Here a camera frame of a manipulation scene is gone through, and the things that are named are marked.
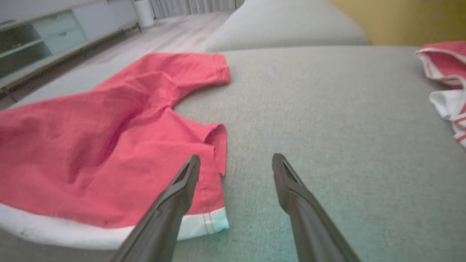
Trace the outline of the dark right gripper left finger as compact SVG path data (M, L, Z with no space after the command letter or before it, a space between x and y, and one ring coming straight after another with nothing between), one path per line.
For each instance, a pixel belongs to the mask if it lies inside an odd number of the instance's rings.
M182 218L189 211L200 173L192 155L156 198L112 257L112 262L170 262Z

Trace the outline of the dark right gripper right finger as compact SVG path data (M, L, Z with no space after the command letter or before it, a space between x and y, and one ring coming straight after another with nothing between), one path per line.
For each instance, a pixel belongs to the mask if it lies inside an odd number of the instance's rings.
M359 258L281 153L273 154L273 179L288 214L300 262L358 262Z

